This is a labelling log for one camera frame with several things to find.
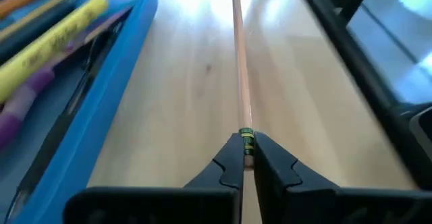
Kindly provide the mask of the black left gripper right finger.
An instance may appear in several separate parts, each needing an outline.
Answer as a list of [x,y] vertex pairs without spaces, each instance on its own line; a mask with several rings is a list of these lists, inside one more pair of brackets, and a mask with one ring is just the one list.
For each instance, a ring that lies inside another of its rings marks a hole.
[[254,180],[263,224],[432,224],[432,192],[338,186],[263,133]]

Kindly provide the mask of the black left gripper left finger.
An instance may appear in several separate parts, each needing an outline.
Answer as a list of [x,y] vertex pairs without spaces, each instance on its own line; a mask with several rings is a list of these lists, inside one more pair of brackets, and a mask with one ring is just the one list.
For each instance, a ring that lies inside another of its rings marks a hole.
[[232,134],[181,188],[91,187],[71,197],[63,224],[240,224],[244,143]]

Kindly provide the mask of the blue translucent plastic supply box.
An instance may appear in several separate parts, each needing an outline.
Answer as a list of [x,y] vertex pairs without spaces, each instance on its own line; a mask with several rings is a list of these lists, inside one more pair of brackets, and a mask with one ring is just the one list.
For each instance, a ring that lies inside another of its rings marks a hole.
[[[62,224],[66,202],[87,187],[158,6],[158,0],[111,1],[112,8],[130,2],[132,11],[27,199],[16,201],[18,186],[78,85],[77,65],[36,99],[17,137],[0,152],[0,224]],[[15,203],[18,210],[10,214]]]

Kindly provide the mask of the natural wood pencil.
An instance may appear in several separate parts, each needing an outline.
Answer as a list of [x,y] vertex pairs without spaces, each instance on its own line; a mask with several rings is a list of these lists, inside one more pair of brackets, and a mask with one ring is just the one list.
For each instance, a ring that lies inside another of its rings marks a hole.
[[254,132],[252,129],[252,111],[246,59],[246,44],[243,31],[241,0],[232,0],[234,44],[236,68],[238,73],[238,122],[239,133],[244,141],[244,166],[252,169],[254,165]]
[[2,31],[0,31],[0,41],[5,40],[8,36],[27,25],[29,22],[43,15],[50,9],[54,8],[56,5],[59,5],[62,1],[65,0],[50,0],[44,5],[38,7],[37,9],[31,11],[27,16],[24,16],[22,19],[14,22],[12,25],[9,25]]

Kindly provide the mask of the purple scissors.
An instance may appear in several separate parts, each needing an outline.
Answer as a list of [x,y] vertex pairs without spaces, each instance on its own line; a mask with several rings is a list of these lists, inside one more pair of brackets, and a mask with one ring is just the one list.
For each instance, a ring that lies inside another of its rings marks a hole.
[[26,114],[35,98],[55,78],[54,68],[76,51],[83,48],[95,37],[106,31],[132,9],[131,5],[123,5],[96,19],[88,28],[71,40],[60,52],[48,60],[39,70],[34,72],[8,98],[0,111],[0,150],[2,150],[20,131]]

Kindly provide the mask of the yellow highlighter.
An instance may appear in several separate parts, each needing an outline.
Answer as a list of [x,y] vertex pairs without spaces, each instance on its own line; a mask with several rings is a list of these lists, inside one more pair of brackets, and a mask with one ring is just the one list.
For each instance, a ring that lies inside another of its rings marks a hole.
[[0,104],[109,7],[109,0],[88,0],[0,66]]

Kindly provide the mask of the black aluminium table frame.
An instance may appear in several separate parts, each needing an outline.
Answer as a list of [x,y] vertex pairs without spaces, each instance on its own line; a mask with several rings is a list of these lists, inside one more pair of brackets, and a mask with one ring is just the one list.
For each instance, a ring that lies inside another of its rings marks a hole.
[[342,63],[348,68],[367,103],[408,168],[414,182],[432,190],[432,149],[426,150],[428,135],[416,120],[432,103],[400,103],[378,74],[359,44],[349,34],[343,19],[334,14],[331,0],[306,0],[318,19]]

